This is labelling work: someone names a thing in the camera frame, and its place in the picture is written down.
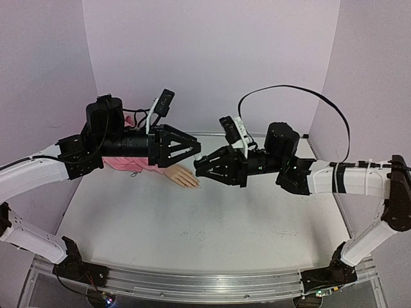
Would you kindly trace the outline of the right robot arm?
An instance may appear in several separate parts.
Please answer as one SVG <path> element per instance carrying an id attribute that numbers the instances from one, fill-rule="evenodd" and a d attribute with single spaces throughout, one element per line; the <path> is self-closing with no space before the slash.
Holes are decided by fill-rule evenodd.
<path id="1" fill-rule="evenodd" d="M 329 266 L 301 273 L 305 294 L 323 292 L 356 282 L 355 267 L 391 236 L 410 230 L 410 171 L 404 158 L 389 161 L 326 162 L 296 156 L 299 134 L 286 123 L 268 126 L 264 147 L 250 149 L 251 139 L 242 120 L 224 117 L 227 146 L 196 158 L 197 176 L 246 187 L 253 175 L 277 174 L 275 181 L 291 194 L 338 193 L 373 196 L 381 200 L 374 222 L 363 232 L 340 244 Z"/>

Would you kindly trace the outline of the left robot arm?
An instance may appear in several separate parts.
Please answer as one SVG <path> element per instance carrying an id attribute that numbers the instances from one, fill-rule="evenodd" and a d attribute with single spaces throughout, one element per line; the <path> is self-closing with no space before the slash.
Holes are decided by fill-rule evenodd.
<path id="1" fill-rule="evenodd" d="M 46 184 L 74 180 L 103 168 L 106 157 L 147 158 L 149 166 L 170 167 L 201 151 L 197 138 L 167 124 L 125 125 L 122 100 L 110 94 L 86 107 L 81 133 L 1 167 L 1 241 L 40 255 L 73 280 L 87 273 L 76 243 L 36 227 L 12 211 L 8 201 Z"/>

